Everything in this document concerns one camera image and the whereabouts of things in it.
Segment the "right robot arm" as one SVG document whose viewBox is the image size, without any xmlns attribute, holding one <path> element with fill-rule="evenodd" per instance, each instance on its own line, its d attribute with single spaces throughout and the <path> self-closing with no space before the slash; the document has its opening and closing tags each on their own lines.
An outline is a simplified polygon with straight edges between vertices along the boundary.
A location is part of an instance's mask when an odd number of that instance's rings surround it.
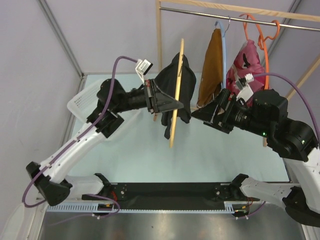
<svg viewBox="0 0 320 240">
<path fill-rule="evenodd" d="M 279 186 L 240 173 L 230 194 L 242 201 L 260 199 L 283 208 L 296 222 L 320 226 L 320 144 L 306 123 L 288 118 L 288 100 L 273 89 L 257 91 L 252 105 L 223 89 L 210 103 L 191 113 L 209 127 L 229 134 L 239 128 L 266 138 L 267 146 L 289 160 L 299 186 Z"/>
</svg>

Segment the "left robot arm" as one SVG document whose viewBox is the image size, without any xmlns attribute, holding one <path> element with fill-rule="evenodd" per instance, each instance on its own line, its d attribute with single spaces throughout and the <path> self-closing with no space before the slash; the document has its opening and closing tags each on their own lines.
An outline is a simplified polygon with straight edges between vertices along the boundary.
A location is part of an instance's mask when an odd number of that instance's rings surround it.
<svg viewBox="0 0 320 240">
<path fill-rule="evenodd" d="M 97 105 L 80 131 L 56 153 L 42 161 L 26 166 L 31 182 L 50 206 L 67 198 L 87 195 L 105 200 L 110 196 L 110 182 L 101 174 L 85 177 L 69 176 L 70 170 L 91 149 L 109 139 L 125 121 L 120 113 L 146 108 L 150 113 L 182 109 L 184 105 L 163 92 L 153 79 L 127 92 L 120 82 L 107 79 L 96 94 Z"/>
</svg>

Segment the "wooden clothes hanger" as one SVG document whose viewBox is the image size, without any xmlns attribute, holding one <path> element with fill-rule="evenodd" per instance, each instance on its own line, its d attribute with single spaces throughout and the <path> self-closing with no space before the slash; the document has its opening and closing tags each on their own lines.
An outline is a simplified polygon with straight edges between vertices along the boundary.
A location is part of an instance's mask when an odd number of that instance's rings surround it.
<svg viewBox="0 0 320 240">
<path fill-rule="evenodd" d="M 180 89 L 181 89 L 181 78 L 182 78 L 182 69 L 183 69 L 183 59 L 184 59 L 184 46 L 185 41 L 182 38 L 180 41 L 180 51 L 179 51 L 179 59 L 178 59 L 178 66 L 177 66 L 177 77 L 176 77 L 176 86 L 175 86 L 175 100 L 179 100 L 180 97 Z M 176 132 L 176 124 L 177 124 L 177 116 L 178 116 L 178 109 L 174 109 L 172 112 L 172 123 L 170 129 L 170 139 L 169 139 L 169 147 L 173 148 L 174 139 L 175 139 L 175 132 Z"/>
</svg>

